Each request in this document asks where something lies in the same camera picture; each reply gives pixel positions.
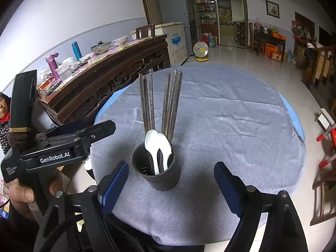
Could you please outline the person's left hand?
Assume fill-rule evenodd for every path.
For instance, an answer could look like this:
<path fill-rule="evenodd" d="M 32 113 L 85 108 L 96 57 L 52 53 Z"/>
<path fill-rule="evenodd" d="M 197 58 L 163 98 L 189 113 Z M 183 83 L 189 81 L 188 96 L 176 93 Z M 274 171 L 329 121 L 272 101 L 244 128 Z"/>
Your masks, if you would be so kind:
<path fill-rule="evenodd" d="M 63 191 L 62 173 L 57 170 L 54 180 L 49 187 L 50 194 L 53 196 L 58 191 Z M 28 220 L 34 221 L 34 216 L 31 213 L 28 203 L 35 200 L 33 190 L 26 185 L 20 184 L 18 179 L 15 179 L 9 189 L 11 205 L 19 212 L 21 216 Z"/>

